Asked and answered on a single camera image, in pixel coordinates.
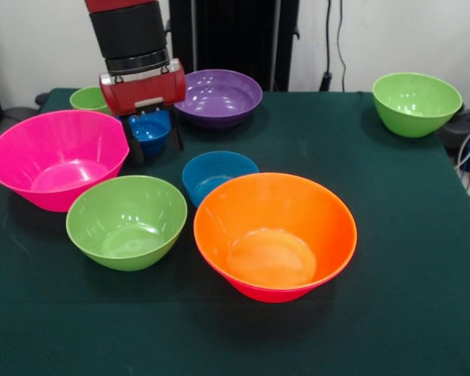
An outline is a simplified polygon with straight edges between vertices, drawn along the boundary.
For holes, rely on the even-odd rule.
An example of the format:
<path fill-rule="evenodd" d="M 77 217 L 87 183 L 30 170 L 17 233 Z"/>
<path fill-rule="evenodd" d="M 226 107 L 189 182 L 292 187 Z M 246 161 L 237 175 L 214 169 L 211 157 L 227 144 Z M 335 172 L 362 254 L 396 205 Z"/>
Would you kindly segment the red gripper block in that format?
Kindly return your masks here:
<path fill-rule="evenodd" d="M 184 150 L 180 133 L 180 118 L 174 106 L 186 95 L 186 79 L 183 65 L 174 58 L 169 65 L 137 74 L 99 76 L 99 86 L 107 106 L 114 115 L 122 116 L 121 123 L 130 149 L 133 164 L 142 164 L 144 155 L 139 140 L 134 136 L 130 123 L 131 114 L 148 107 L 168 107 L 171 129 L 179 150 Z"/>

